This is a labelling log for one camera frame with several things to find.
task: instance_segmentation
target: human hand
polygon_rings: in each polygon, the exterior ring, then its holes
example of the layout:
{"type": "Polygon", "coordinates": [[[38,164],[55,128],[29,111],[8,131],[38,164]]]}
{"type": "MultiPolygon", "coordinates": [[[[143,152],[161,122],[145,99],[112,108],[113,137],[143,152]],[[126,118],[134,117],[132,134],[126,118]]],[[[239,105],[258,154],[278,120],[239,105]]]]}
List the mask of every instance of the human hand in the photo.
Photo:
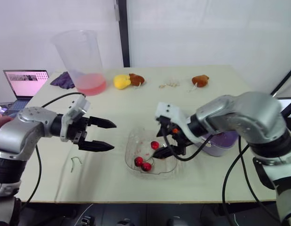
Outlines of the human hand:
{"type": "Polygon", "coordinates": [[[13,118],[9,117],[9,116],[3,116],[0,117],[0,128],[7,122],[12,121],[13,118]]]}

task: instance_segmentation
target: laptop keyboard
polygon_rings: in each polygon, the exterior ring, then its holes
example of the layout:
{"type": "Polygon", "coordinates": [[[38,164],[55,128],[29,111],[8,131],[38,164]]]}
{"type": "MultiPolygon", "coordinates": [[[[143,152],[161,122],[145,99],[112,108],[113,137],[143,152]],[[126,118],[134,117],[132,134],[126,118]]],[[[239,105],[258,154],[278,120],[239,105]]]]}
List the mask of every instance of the laptop keyboard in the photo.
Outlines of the laptop keyboard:
{"type": "Polygon", "coordinates": [[[9,108],[9,110],[20,111],[25,108],[29,101],[25,100],[17,100],[14,104],[9,108]]]}

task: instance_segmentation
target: pink liquid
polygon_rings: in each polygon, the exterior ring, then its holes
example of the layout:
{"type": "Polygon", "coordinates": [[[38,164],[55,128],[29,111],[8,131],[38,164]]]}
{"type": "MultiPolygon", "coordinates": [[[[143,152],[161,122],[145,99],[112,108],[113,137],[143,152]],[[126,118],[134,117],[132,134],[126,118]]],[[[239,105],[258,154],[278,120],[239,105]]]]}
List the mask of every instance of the pink liquid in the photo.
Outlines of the pink liquid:
{"type": "Polygon", "coordinates": [[[78,92],[94,96],[106,89],[106,80],[100,73],[86,74],[76,80],[75,86],[78,92]]]}

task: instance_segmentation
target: robotic arm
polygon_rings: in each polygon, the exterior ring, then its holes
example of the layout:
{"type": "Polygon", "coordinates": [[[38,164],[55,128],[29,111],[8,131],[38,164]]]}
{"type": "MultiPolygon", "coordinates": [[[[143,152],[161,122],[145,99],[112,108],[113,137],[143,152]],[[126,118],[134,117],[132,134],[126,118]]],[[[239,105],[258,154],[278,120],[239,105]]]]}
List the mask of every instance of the robotic arm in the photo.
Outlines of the robotic arm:
{"type": "Polygon", "coordinates": [[[65,115],[41,107],[21,110],[16,118],[0,128],[0,222],[17,225],[21,201],[15,199],[25,165],[41,137],[60,137],[78,145],[80,150],[102,152],[114,147],[102,141],[85,141],[87,126],[115,128],[105,119],[82,117],[90,103],[81,95],[65,115]]]}
{"type": "Polygon", "coordinates": [[[178,145],[160,148],[153,157],[171,156],[170,148],[185,155],[187,146],[201,142],[200,136],[235,130],[252,149],[262,184],[276,190],[281,222],[291,225],[291,133],[280,110],[275,98],[258,92],[221,96],[190,117],[174,105],[159,103],[156,120],[161,129],[157,136],[172,135],[178,145]]]}

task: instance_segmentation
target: purple cloth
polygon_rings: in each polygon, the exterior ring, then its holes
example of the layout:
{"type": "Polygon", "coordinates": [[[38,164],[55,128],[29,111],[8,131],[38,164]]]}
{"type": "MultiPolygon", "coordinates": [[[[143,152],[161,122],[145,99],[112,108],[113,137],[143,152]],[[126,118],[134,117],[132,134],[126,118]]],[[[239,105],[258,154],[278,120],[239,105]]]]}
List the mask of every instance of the purple cloth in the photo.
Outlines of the purple cloth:
{"type": "Polygon", "coordinates": [[[50,85],[59,86],[59,87],[61,87],[63,89],[71,89],[71,88],[75,87],[75,85],[73,84],[73,81],[70,78],[70,75],[68,74],[68,72],[63,72],[63,74],[61,74],[59,77],[54,79],[50,83],[50,85]]]}
{"type": "MultiPolygon", "coordinates": [[[[208,138],[209,136],[210,134],[206,134],[203,137],[208,138]]],[[[238,134],[235,131],[226,131],[226,132],[214,135],[211,138],[210,143],[217,147],[230,148],[234,145],[237,138],[238,138],[238,134]]]]}

